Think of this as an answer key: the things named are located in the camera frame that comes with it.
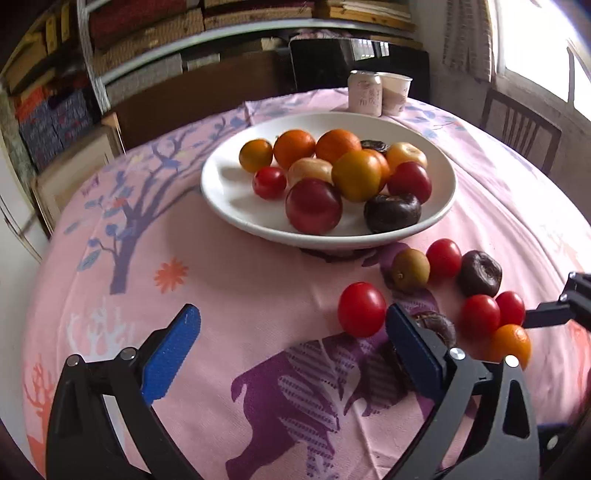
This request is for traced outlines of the small orange kumquat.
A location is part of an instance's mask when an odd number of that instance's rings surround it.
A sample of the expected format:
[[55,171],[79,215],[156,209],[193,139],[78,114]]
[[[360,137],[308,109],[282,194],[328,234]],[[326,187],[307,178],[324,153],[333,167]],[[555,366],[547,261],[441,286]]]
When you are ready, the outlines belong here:
[[526,369],[532,355],[532,342],[526,330],[519,325],[501,326],[493,335],[488,349],[487,359],[500,362],[506,356],[515,356],[523,369]]

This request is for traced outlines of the dark purple round fruit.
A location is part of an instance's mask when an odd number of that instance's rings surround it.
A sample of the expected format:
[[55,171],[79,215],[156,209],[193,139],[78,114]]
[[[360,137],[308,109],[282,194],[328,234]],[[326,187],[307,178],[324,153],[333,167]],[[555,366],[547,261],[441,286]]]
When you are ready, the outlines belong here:
[[484,251],[471,250],[462,257],[457,285],[465,297],[495,297],[501,286],[501,265]]

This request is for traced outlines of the red cherry tomato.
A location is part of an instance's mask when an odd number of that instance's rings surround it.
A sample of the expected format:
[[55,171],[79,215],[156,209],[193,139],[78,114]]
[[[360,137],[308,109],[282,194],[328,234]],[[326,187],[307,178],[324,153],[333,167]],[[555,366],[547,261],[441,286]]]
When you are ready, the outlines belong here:
[[385,297],[374,285],[356,282],[346,287],[339,297],[338,320],[349,335],[367,338],[384,326],[386,310]]

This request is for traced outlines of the dark wrinkled passion fruit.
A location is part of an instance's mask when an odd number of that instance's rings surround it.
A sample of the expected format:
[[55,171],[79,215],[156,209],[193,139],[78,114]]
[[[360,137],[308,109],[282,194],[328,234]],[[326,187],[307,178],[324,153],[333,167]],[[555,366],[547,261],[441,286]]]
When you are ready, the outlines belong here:
[[373,233],[386,233],[417,224],[422,204],[413,194],[401,196],[377,195],[366,202],[363,219]]

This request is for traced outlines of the orange fruit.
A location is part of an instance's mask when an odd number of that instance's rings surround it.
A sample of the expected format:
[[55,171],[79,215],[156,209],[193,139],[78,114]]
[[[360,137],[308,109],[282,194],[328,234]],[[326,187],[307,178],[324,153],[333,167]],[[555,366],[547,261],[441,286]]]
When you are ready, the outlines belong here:
[[392,175],[390,165],[389,165],[386,157],[382,153],[380,153],[379,151],[376,151],[374,149],[365,149],[365,152],[367,152],[368,154],[370,154],[374,158],[376,158],[380,164],[381,182],[380,182],[379,192],[382,192],[384,190],[384,187],[386,187],[386,185]]

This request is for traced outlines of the yellow-orange citrus fruit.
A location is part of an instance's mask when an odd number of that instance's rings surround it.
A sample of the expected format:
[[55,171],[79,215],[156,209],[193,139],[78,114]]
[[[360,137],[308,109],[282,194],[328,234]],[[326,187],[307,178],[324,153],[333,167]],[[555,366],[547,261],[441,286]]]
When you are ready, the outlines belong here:
[[342,155],[332,167],[332,183],[346,200],[362,203],[380,192],[382,167],[377,158],[365,150]]

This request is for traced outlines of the dark red plum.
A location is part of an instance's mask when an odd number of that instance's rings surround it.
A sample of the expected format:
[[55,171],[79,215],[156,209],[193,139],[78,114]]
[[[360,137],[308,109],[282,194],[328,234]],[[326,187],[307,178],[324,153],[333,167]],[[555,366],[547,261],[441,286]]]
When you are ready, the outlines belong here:
[[332,184],[304,178],[287,193],[286,215],[298,232],[325,235],[341,221],[342,198]]

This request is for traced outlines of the large orange mandarin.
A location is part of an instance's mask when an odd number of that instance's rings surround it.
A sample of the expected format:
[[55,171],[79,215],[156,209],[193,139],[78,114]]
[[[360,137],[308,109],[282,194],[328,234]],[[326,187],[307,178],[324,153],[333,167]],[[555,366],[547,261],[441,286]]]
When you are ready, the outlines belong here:
[[343,155],[362,149],[361,140],[351,131],[332,129],[318,139],[315,146],[315,157],[332,164]]

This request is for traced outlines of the pale yellow melon fruit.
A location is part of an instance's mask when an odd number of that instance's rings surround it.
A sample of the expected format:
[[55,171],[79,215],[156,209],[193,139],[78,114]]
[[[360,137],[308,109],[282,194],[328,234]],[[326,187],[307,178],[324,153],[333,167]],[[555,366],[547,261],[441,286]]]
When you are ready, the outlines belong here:
[[291,164],[287,170],[287,183],[290,187],[305,178],[314,178],[332,183],[332,164],[328,161],[305,157]]

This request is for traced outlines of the dark wooden chair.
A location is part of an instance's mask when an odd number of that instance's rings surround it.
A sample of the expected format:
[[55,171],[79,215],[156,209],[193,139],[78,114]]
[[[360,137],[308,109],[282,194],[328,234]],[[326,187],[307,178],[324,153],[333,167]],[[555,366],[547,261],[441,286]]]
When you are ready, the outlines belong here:
[[522,157],[529,157],[538,134],[541,131],[546,132],[550,136],[541,167],[541,171],[546,176],[549,176],[562,138],[562,130],[514,98],[494,88],[489,88],[479,123],[479,128],[483,131],[487,129],[495,103],[503,106],[505,109],[500,141],[519,153]]

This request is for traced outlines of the pink deer-print tablecloth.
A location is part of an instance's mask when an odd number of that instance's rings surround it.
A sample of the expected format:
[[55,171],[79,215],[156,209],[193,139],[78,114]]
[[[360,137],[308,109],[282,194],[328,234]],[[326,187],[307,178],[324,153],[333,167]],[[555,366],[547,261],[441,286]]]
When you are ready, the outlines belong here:
[[[455,283],[405,298],[386,283],[405,244],[308,253],[226,224],[198,191],[202,162],[223,140],[273,117],[345,108],[345,89],[245,102],[128,151],[73,196],[27,315],[23,401],[41,475],[66,358],[109,360],[186,303],[200,310],[200,335],[153,406],[200,475],[380,479],[390,470],[433,403],[387,365],[384,335],[337,335],[339,295],[365,281],[388,303],[456,318]],[[449,238],[462,252],[485,251],[504,270],[502,291],[528,308],[555,300],[570,272],[590,272],[588,222],[536,167],[426,103],[410,100],[397,120],[446,152],[458,181],[451,211],[406,245],[426,251]],[[590,334],[569,322],[529,335],[537,421],[576,419],[590,397]]]

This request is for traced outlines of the white paper cup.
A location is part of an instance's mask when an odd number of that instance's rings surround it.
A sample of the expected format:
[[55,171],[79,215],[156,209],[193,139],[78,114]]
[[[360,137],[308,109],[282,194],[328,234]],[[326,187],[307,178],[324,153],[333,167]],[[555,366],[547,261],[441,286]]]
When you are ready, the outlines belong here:
[[378,75],[383,88],[383,113],[389,116],[400,115],[406,106],[412,78],[387,72],[379,72]]

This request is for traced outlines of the white oval plate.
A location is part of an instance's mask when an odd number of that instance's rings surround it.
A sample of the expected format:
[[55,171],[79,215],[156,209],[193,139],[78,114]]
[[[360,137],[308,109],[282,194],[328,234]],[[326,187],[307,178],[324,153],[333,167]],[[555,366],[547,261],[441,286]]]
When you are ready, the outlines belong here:
[[[287,133],[315,140],[341,129],[360,140],[409,143],[427,159],[429,196],[404,165],[394,164],[403,191],[383,191],[382,164],[368,150],[339,155],[335,164],[305,153]],[[219,145],[204,163],[201,191],[212,210],[236,228],[273,242],[307,249],[353,250],[385,245],[426,230],[450,210],[456,176],[430,140],[390,120],[325,112],[276,118]]]

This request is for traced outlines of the pink beverage can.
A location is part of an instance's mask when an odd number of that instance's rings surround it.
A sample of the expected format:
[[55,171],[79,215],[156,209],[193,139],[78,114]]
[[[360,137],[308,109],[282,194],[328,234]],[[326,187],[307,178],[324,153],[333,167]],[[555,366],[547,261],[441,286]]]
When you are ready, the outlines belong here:
[[348,78],[349,112],[380,117],[383,85],[375,72],[352,70]]

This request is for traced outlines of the white metal shelf unit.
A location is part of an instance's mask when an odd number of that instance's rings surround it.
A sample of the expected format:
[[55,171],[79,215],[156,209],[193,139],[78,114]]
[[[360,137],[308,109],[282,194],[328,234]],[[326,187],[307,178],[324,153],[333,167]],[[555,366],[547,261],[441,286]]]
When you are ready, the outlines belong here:
[[271,20],[249,20],[245,23],[229,25],[205,30],[204,33],[185,35],[178,40],[149,47],[145,53],[133,54],[129,60],[116,67],[108,68],[104,73],[98,73],[94,65],[94,49],[91,44],[89,31],[90,14],[108,1],[76,1],[77,24],[87,74],[92,86],[93,94],[102,114],[111,109],[111,101],[106,92],[106,86],[123,76],[150,64],[156,60],[176,54],[179,51],[197,46],[198,44],[223,39],[226,37],[289,29],[336,29],[359,30],[362,32],[402,36],[410,39],[416,27],[411,22],[392,19],[390,23],[370,23],[361,19],[344,18],[283,18]]

